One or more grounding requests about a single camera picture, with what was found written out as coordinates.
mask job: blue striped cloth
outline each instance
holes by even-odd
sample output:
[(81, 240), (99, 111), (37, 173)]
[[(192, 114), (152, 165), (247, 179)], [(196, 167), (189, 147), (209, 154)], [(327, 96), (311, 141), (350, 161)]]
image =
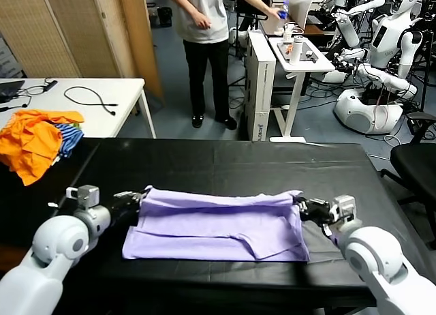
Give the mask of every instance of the blue striped cloth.
[(70, 124), (55, 124), (54, 126), (60, 129), (62, 133), (62, 145), (59, 155), (68, 158), (71, 156), (73, 148), (83, 137), (83, 132)]

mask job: black chair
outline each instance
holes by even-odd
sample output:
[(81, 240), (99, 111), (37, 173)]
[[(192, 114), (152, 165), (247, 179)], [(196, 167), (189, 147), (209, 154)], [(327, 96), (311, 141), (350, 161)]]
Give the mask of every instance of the black chair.
[(396, 146), (390, 152), (390, 163), (399, 177), (389, 170), (380, 171), (381, 177), (386, 175), (392, 180), (413, 192), (412, 197), (398, 200), (400, 205), (415, 201), (425, 206), (430, 227), (435, 240), (430, 247), (436, 249), (436, 144), (421, 143), (430, 125), (436, 123), (436, 117), (423, 112), (407, 115), (420, 128), (410, 143)]

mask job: white desk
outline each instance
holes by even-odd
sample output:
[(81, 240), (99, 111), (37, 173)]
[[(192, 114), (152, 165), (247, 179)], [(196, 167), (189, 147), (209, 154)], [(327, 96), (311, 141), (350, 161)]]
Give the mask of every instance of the white desk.
[[(43, 78), (28, 79), (0, 79), (0, 83), (10, 82), (12, 80), (24, 80), (23, 89), (35, 85), (44, 85)], [(27, 109), (41, 110), (76, 110), (84, 117), (84, 123), (80, 124), (84, 136), (89, 138), (113, 138), (115, 137), (136, 102), (139, 102), (141, 113), (144, 119), (148, 121), (151, 135), (156, 138), (155, 128), (151, 120), (149, 105), (144, 93), (144, 80), (141, 78), (56, 78), (58, 83), (48, 92), (32, 97), (30, 106)], [(70, 87), (82, 86), (87, 87), (102, 97), (105, 104), (118, 104), (116, 107), (109, 107), (109, 110), (115, 111), (116, 115), (112, 116), (101, 106), (85, 106), (76, 104), (68, 100), (64, 91)], [(68, 96), (77, 102), (88, 104), (100, 103), (98, 97), (91, 91), (84, 89), (73, 89), (68, 91)], [(8, 103), (0, 104), (0, 107), (13, 107), (26, 104), (29, 101), (27, 97), (20, 97), (11, 100)], [(0, 112), (0, 129), (3, 128), (7, 121), (17, 110), (15, 108)]]
[(334, 70), (333, 64), (316, 48), (310, 40), (305, 38), (307, 46), (313, 51), (318, 57), (316, 63), (312, 61), (299, 61), (296, 65), (290, 65), (288, 61), (285, 60), (281, 54), (277, 44), (283, 42), (282, 37), (270, 37), (270, 45), (272, 46), (272, 51), (274, 51), (277, 59), (279, 60), (281, 67), (285, 72), (289, 72), (286, 78), (291, 79), (296, 77), (294, 88), (292, 89), (292, 96), (289, 103), (289, 108), (287, 110), (286, 121), (283, 118), (281, 111), (286, 108), (271, 108), (277, 118), (277, 123), (279, 124), (282, 137), (271, 137), (270, 141), (273, 142), (289, 142), (298, 141), (304, 142), (304, 138), (301, 137), (291, 137), (292, 125), (294, 124), (295, 114), (297, 111), (298, 103), (300, 101), (300, 94), (302, 90), (303, 81), (307, 72), (330, 72)]

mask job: gray floor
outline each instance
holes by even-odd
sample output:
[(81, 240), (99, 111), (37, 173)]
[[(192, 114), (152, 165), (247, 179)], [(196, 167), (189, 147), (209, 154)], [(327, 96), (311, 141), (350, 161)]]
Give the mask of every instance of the gray floor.
[[(161, 106), (153, 96), (149, 96), (153, 122), (158, 138), (167, 139), (208, 139), (208, 140), (237, 140), (237, 132), (229, 131), (222, 124), (213, 121), (213, 103), (212, 103), (212, 80), (211, 70), (208, 67), (206, 80), (204, 82), (206, 96), (206, 115), (203, 126), (200, 129), (194, 129), (191, 126), (191, 109), (189, 103), (189, 82), (188, 69), (185, 61), (185, 53), (181, 39), (177, 36), (174, 29), (159, 28), (153, 30), (153, 41), (156, 45), (155, 51), (161, 77), (161, 83), (164, 90), (166, 105)], [(228, 80), (232, 82), (243, 76), (244, 67), (242, 61), (233, 56), (229, 56)], [(285, 74), (280, 65), (277, 66), (275, 85), (288, 85)], [(426, 112), (436, 114), (436, 99), (434, 98), (434, 88), (429, 88), (427, 92)], [(240, 88), (230, 89), (230, 99), (243, 96)], [(303, 102), (302, 107), (322, 104), (334, 100), (334, 97), (313, 98), (308, 102)], [(289, 96), (282, 95), (279, 100), (273, 99), (273, 103), (288, 103)], [(240, 100), (234, 100), (231, 105), (235, 106)], [(300, 110), (297, 112), (293, 136), (304, 136), (311, 143), (358, 143), (361, 144), (368, 154), (378, 155), (383, 158), (389, 158), (391, 147), (384, 141), (374, 141), (364, 136), (345, 129), (339, 124), (332, 114), (334, 104)], [(240, 108), (232, 110), (232, 115), (237, 118)], [(129, 138), (147, 138), (150, 136), (149, 129), (141, 116), (130, 116), (123, 126), (119, 136)], [(279, 136), (279, 128), (273, 116), (270, 116), (268, 124), (268, 137)], [(404, 123), (399, 133), (396, 135), (402, 143), (409, 142), (412, 135)], [(371, 158), (376, 169), (392, 167), (389, 161)], [(387, 188), (392, 190), (395, 196), (404, 196), (407, 192), (399, 188), (392, 182), (386, 183)], [(417, 231), (425, 241), (431, 240), (431, 232), (424, 211), (421, 205), (412, 205), (405, 207), (405, 212), (411, 219)]]

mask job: black tablecloth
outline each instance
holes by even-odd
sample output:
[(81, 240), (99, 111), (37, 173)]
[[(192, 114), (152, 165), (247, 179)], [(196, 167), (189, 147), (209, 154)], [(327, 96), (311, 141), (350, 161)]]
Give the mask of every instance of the black tablecloth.
[[(159, 189), (252, 196), (290, 189), (309, 198), (331, 200), (340, 194), (356, 198), (358, 217), (370, 226), (391, 232), (423, 275), (433, 279), (425, 246), (389, 197), (371, 162), (359, 145), (226, 142), (196, 140), (84, 139), (75, 160), (56, 165), (30, 189), (9, 185), (2, 205), (0, 242), (30, 244), (47, 214), (47, 198), (61, 196), (70, 179), (75, 186), (96, 185), (101, 200), (123, 190)], [(0, 172), (0, 177), (12, 174)], [(37, 196), (37, 205), (22, 196)], [(17, 222), (24, 216), (32, 222)], [(72, 271), (71, 280), (100, 280), (119, 294), (172, 293), (193, 300), (262, 301), (322, 307), (373, 304), (367, 287), (341, 254), (312, 223), (304, 224), (311, 252), (307, 266), (279, 262), (208, 262), (192, 260), (123, 260), (121, 248), (127, 227), (105, 233), (99, 245)]]

